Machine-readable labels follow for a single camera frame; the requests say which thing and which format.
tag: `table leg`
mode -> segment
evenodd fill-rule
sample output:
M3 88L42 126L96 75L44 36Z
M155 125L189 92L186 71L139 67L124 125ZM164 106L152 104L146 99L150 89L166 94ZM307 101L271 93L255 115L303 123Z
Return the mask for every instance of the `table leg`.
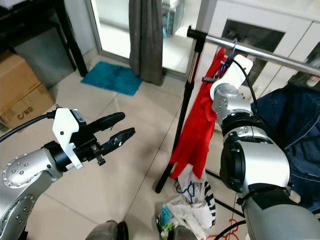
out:
M88 73L87 66L85 64L82 53L79 46L73 36L72 26L70 24L69 16L66 11L65 2L63 0L55 1L54 3L55 12L59 18L63 33L65 35L67 45L70 48L75 64L79 70L81 77L85 77Z
M75 71L77 69L77 66L76 66L76 64L74 62L73 57L70 54L70 50L69 50L68 45L67 45L67 43L66 43L66 41L64 39L64 35L63 35L63 33L62 33L61 29L60 29L60 25L55 23L55 22L50 22L50 24L52 24L55 27L57 33L59 34L59 37L60 37L60 39L62 41L63 48L65 50L65 53L66 53L71 65L72 65L73 70Z

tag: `clothes rack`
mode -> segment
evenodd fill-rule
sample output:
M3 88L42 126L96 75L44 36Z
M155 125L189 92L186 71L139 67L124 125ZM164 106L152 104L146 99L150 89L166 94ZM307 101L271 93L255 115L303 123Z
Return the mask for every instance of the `clothes rack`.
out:
M292 68L292 69L295 69L295 70L298 70L298 71L301 71L301 72L304 72L307 74L311 74L311 75L320 77L320 69L315 68L311 65L308 65L308 64L305 64L305 63L302 63L299 61L295 61L293 59L283 57L283 56L274 54L272 52L265 51L260 48L255 48L255 47L247 46L244 44L233 43L232 41L225 39L225 38L211 36L211 35L208 35L208 33L205 33L205 32L202 32L202 31L199 31L196 29L191 29L191 26L189 26L189 28L187 30L187 36L195 39L196 42L195 42L195 46L194 46L194 53L193 53L193 57L192 57L190 72L188 74L188 78L187 78L187 80L185 82L185 86L184 86L183 101L182 101L178 125L177 125L176 132L175 132L175 138L174 138L174 143L173 143L173 147L172 147L172 152L176 149L178 142L179 142L180 134L182 132L184 120L185 120L186 113L187 113L188 104L189 104L190 97L191 97L191 94L192 94L192 91L193 91L194 85L195 85L195 78L196 78L198 65L200 62L201 52L204 48L205 43L211 43L211 44L219 45L222 47L235 49L236 51L247 53L249 55L255 56L255 57L262 59L262 60L270 61L270 62L273 62L276 64L286 66L288 68ZM170 163L168 163L168 165L166 166L159 182L157 183L157 185L155 187L156 193L160 193L162 191L162 188L164 187L168 177L170 176L170 173L171 173L173 167L174 167L174 164L170 164ZM205 170L205 172L208 175L221 180L219 175L217 175L207 169ZM245 217L242 212L237 211L236 209L230 207L229 205L223 203L222 201L220 201L218 199L215 199L215 201L218 204L222 205L223 207L236 213L237 215L239 215L243 218Z

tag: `pile of clothes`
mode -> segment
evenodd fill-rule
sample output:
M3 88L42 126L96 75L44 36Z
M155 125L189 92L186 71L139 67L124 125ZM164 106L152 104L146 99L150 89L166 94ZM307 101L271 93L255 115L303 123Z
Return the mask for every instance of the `pile of clothes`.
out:
M288 84L257 100L259 114L277 134L265 132L285 152L291 169L292 189L299 205L320 213L320 93Z
M178 226L190 229L198 240L207 239L206 229L216 223L215 198L205 172L199 179L188 164L179 175L176 190L180 195L162 206L156 224L162 240Z

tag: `gray curtain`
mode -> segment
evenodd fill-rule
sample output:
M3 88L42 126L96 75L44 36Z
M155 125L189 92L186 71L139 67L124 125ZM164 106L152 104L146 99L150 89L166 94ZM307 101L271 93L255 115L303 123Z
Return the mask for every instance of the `gray curtain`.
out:
M130 66L135 75L163 83L162 1L129 0Z

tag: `tile floor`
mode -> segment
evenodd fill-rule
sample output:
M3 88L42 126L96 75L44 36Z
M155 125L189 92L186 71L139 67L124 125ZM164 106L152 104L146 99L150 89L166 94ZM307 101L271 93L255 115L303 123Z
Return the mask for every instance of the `tile floor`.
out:
M99 61L117 63L98 56L90 67ZM114 112L125 112L126 118L112 131L96 134L101 143L129 127L135 127L136 134L121 148L105 156L107 163L103 166L98 166L94 160L86 162L84 168L71 169L52 184L39 198L28 220L28 239L85 239L94 226L113 219L127 222L131 240L157 240L154 216L162 203L177 195L172 179L160 194L156 194L154 188L170 159L184 83L170 77L165 78L162 86L143 82L135 96L129 97L82 84L81 79L76 71L53 87L50 92L56 103L77 108L87 122ZM200 84L196 82L192 100ZM40 121L1 143L0 168L15 156L54 140L52 124L52 120ZM220 168L221 151L222 135L215 132L206 167L216 173ZM221 181L208 179L215 197L233 207L235 193ZM232 218L241 220L218 204L216 212L216 225L208 230L211 235L228 227ZM242 225L235 234L244 240L246 232L246 226Z
M125 58L130 55L129 32L100 23L100 42L102 49ZM185 73L189 61L193 39L187 36L187 27L181 27L174 36L163 39L162 66Z

